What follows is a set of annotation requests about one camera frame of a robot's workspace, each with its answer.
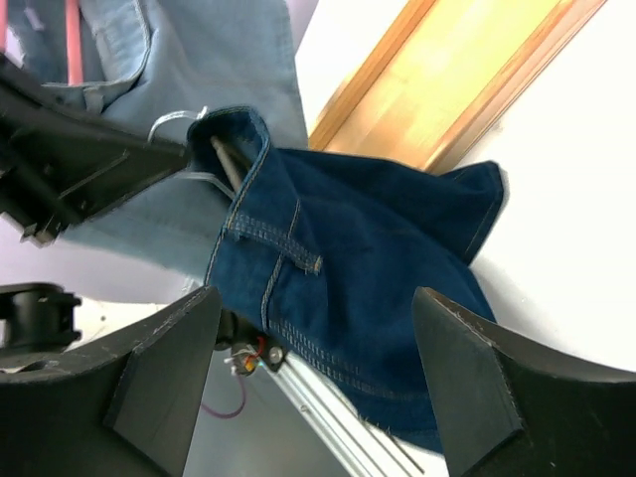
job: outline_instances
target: light blue denim jeans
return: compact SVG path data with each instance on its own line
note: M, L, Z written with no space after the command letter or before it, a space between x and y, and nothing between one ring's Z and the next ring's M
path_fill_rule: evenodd
M284 0L79 3L85 84L68 86L65 1L9 2L23 68L68 103L141 134L176 110L246 104L260 111L277 144L307 146ZM27 9L43 28L34 28ZM189 126L173 120L157 134L185 142ZM174 177L64 239L201 278L207 261L198 257L209 256L228 205L210 184Z

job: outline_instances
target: contrast stitching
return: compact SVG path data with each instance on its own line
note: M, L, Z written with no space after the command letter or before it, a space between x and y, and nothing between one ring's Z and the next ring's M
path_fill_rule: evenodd
M477 239L477 236L480 235L482 228L484 227L484 224L486 224L486 221L488 219L490 219L491 217L491 211L493 210L493 207L495 207L495 204L497 204L499 202L499 196L496 196L493 201L490 203L490 207L488 208L488 210L486 211L486 214L484 214L483 219L481 220L481 223L479 224L479 227L477 227L477 229L475 230L475 235L473 236L472 240L470 241L470 243L468 243L468 246L466 247L466 249L464 250L464 254L463 254L463 258L466 257L466 255L468 255L468 252L470 251L471 246L473 245L473 242Z
M230 113L239 112L239 111L247 111L247 109L244 108L244 107L236 107L236 108L232 108L232 109L226 109L224 111L218 111L217 113L213 113L211 116L209 116L209 118L214 118L214 117L218 117L218 116L220 116L222 114L230 114ZM237 212L239 211L239 207L242 204L243 199L245 198L247 190L249 189L249 187L253 183L254 179L256 178L258 173L260 172L260 169L262 168L262 165L265 162L265 156L269 152L269 145L270 145L269 137L266 134L262 134L260 128L256 124L254 124L254 127L256 128L258 134L260 135L260 139L263 141L263 147L261 148L260 153L258 154L258 157L256 158L256 162L258 163L258 165L256 166L256 169L254 169L253 174L248 179L247 183L241 189L238 197L235 199L237 201L237 203L235 204L235 206L234 206L234 208L232 210L232 213L228 216L228 218L226 219L226 222L224 223L224 226L223 226L223 228L221 230L221 235L219 236L219 239L217 240L217 243L215 244L215 248L212 251L212 257L210 258L210 263L208 265L208 271L206 272L205 283L209 283L210 282L210 277L212 275L212 269L214 267L214 264L215 264L215 262L217 260L217 256L219 254L219 247L221 246L221 243L223 242L224 238L226 237L226 233L227 233L228 227L232 224L233 220L235 219L235 216L237 215Z
M317 347L314 343L312 343L304 335L302 335L300 333L300 331L298 331L298 329L296 329L291 323L289 323L287 321L282 321L281 325L287 331L291 332L296 339L300 340L302 342L302 344L305 347L307 347L309 349L309 351L311 351L318 358L320 358L322 360L329 361L332 365L335 365L335 366L338 366L340 368L343 368L345 371L347 371L349 373L352 373L352 374L354 374L356 376L360 375L360 368L358 368L357 366L355 366L355 367L351 366L350 364L345 363L344 361L340 360L339 358L336 358L331 353L329 353L327 351L324 351L321 348Z
M293 259L293 261L305 271L318 273L322 260L320 256L311 253L300 243L292 239L289 234L272 227L262 221L257 221L244 214L237 214L234 222L228 227L232 232L243 233L253 238L262 239L279 248Z
M288 238L290 238L294 232L296 223L298 222L299 213L300 213L300 201L296 201L296 209L294 210L294 216L291 219L291 225L289 226L289 231L287 232ZM278 280L278 276L280 275L282 260L283 260L283 254L280 253L278 255L278 260L276 261L276 266L274 267L274 271L269 277L269 281L267 281L267 288L265 288L265 292L262 295L262 300L260 301L260 321L262 324L262 330L265 332L267 331L267 328L268 328L267 304L269 303L269 297L271 296L271 291L273 290L274 283Z
M452 180L453 181L458 181L464 174L466 174L467 171L468 171L468 168L464 169L459 174L457 174L455 177L453 177Z
M377 398L386 398L391 400L416 400L427 398L428 393L408 393L408 394L397 394L391 392L389 390L381 390L379 388L375 388L367 383L363 383L362 381L347 376L344 373L336 371L329 366L326 366L324 363L316 360L311 357L307 350L305 350L302 345L300 345L293 336L287 333L285 330L282 330L272 324L272 329L277 331L282 335L282 337L287 340L287 342L294 348L294 350L313 368L318 370L323 375L327 376L332 381L343 383L347 386L350 386L366 395L375 396Z

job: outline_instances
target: denim fabric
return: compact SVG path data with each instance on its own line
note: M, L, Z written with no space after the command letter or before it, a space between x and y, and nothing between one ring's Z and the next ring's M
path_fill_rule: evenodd
M66 84L64 5L11 0L9 21L24 68L69 104L141 134L175 110L249 104L262 111L277 144L307 146L284 0L80 0L86 81L80 86ZM44 29L33 28L27 7ZM158 135L185 142L189 126L173 120ZM201 204L209 205L204 216L184 214ZM212 185L174 177L67 231L64 240L202 276L200 257L209 253L228 204Z
M252 109L235 108L189 132L198 165L219 176L213 135L254 163L206 281L224 306L333 380L362 418L440 451L411 300L429 286L494 320L468 264L502 205L498 166L434 177L380 159L277 149Z

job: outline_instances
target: electrical cable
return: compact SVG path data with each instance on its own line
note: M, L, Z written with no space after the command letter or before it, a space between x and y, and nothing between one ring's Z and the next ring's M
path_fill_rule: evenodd
M252 360L257 360L262 355L262 352L265 351L265 339L262 336L257 337L258 340L258 351L247 357L245 360L245 365L247 366Z
M206 114L208 114L208 107L204 106L199 112L173 111L168 114L164 114L163 116L159 116L150 128L150 132L148 133L148 142L152 141L157 133L157 129L166 122L174 121L175 119L190 119L191 121L198 121L199 119L203 119Z
M224 195L226 195L226 197L228 197L228 199L230 199L231 201L235 199L236 194L232 191L232 189L226 186L217 176L209 172L184 171L178 173L175 177L179 179L191 179L194 181L209 182L217 189L219 189Z
M201 403L201 409L205 413L211 415L212 417L215 417L216 419L234 419L235 417L237 417L247 404L247 389L245 388L245 382L243 381L241 376L237 376L237 379L238 383L240 384L240 405L238 406L237 410L228 413L218 412L217 410L210 408L204 402Z
M225 358L224 361L227 363L232 363L235 358L241 355L255 355L256 350L250 346L249 348L243 348L242 350L235 351L229 358Z

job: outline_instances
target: red wire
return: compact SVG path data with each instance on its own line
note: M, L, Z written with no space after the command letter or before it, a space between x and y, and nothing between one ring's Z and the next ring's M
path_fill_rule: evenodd
M255 355L249 355L245 360L245 364L251 362L251 360L255 360L265 351L265 339L262 336L257 336L256 339L258 340L258 351Z
M69 63L69 85L83 83L80 4L78 0L67 0L67 59Z
M247 390L245 389L245 383L240 376L237 376L237 379L238 383L240 384L240 404L238 405L237 410L228 413L218 412L217 410L209 407L204 402L201 402L201 409L205 413L217 419L234 419L235 417L237 417L242 412L242 410L245 409L245 404L247 403Z
M7 49L7 33L9 30L9 0L0 0L0 52Z

